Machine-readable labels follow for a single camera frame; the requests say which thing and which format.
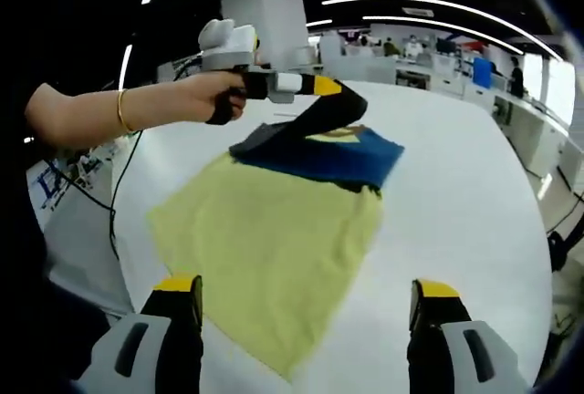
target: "window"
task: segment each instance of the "window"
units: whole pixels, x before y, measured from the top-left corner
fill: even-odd
[[[574,114],[576,72],[567,61],[549,60],[549,85],[546,105],[568,125]]]
[[[541,75],[543,71],[543,59],[541,55],[526,54],[523,66],[523,87],[527,89],[529,96],[541,100]]]

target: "blue cloth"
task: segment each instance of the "blue cloth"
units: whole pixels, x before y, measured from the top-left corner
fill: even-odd
[[[298,139],[266,142],[235,156],[237,161],[310,180],[382,186],[403,146],[385,140],[373,130],[355,134],[359,141]]]
[[[473,63],[473,82],[477,86],[491,88],[493,77],[491,62],[482,58],[475,58]]]
[[[563,392],[584,392],[582,380],[582,359],[584,359],[584,327],[574,334],[568,354],[562,358],[556,373],[534,389],[535,394],[556,394]]]

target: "yellow towel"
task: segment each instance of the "yellow towel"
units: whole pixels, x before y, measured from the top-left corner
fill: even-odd
[[[205,314],[282,377],[318,344],[368,250],[381,200],[225,154],[151,211],[173,275],[203,276]]]

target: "white tabletop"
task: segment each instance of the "white tabletop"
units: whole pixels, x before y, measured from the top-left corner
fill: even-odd
[[[415,88],[348,84],[369,102],[362,123],[405,147],[383,187],[384,218],[370,252],[291,385],[205,322],[202,392],[409,392],[417,277],[456,288],[471,317],[515,350],[532,383],[548,338],[551,271],[536,199],[511,147],[472,104]],[[146,212],[261,121],[286,120],[275,113],[299,113],[314,99],[297,97],[290,106],[251,100],[228,126],[181,123],[144,132],[116,202],[120,261],[136,309],[167,274]]]

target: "human hand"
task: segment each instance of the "human hand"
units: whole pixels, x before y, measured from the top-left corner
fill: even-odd
[[[177,81],[176,84],[186,92],[187,98],[193,102],[193,120],[206,122],[215,112],[217,96],[229,89],[241,90],[240,95],[229,96],[231,120],[241,118],[245,108],[245,85],[241,76],[230,72],[204,72]]]

